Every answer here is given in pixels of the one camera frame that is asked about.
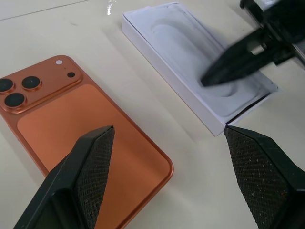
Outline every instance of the phone box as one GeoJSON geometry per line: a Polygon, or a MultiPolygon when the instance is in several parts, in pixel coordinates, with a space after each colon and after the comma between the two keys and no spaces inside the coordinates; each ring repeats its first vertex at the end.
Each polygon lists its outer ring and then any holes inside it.
{"type": "Polygon", "coordinates": [[[215,136],[278,91],[261,72],[204,88],[201,76],[227,45],[180,3],[125,12],[122,31],[215,136]]]}

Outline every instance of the white table surface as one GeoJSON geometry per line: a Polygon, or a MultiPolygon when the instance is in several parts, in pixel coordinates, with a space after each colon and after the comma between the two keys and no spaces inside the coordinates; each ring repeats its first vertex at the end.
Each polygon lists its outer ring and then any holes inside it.
{"type": "MultiPolygon", "coordinates": [[[[224,135],[213,137],[121,32],[122,12],[166,2],[117,0],[107,16],[107,0],[89,0],[1,20],[0,77],[68,55],[171,158],[174,176],[128,229],[257,229],[224,135]]],[[[253,29],[236,13],[239,0],[182,3],[228,43],[253,29]]],[[[305,72],[292,61],[263,72],[283,91],[238,126],[273,138],[305,170],[305,72]]],[[[44,177],[2,118],[0,145],[0,228],[9,229],[44,177]]]]}

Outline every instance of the smartphone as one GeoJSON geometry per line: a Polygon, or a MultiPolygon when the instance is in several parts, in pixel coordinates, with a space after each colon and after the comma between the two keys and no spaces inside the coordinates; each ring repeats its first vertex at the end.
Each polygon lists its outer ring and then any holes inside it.
{"type": "Polygon", "coordinates": [[[0,113],[45,176],[79,137],[114,126],[96,229],[126,226],[173,174],[168,156],[68,56],[1,78],[0,113]]]}

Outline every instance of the white tray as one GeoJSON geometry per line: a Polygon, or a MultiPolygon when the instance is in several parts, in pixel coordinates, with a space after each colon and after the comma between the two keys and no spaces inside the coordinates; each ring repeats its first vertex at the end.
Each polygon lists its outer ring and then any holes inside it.
{"type": "Polygon", "coordinates": [[[214,135],[220,134],[226,123],[245,112],[245,108],[277,91],[277,86],[261,72],[237,82],[204,88],[200,83],[202,74],[226,45],[182,4],[124,13],[122,31],[214,135]],[[219,124],[214,124],[207,112],[219,124]]]}

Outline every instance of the orange smartphone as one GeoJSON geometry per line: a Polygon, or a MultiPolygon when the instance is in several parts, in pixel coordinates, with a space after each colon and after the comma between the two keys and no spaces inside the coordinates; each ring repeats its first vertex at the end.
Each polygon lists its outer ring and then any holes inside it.
{"type": "Polygon", "coordinates": [[[107,188],[96,229],[120,229],[173,174],[168,156],[68,56],[0,79],[0,113],[47,175],[85,133],[113,125],[107,188]]]}

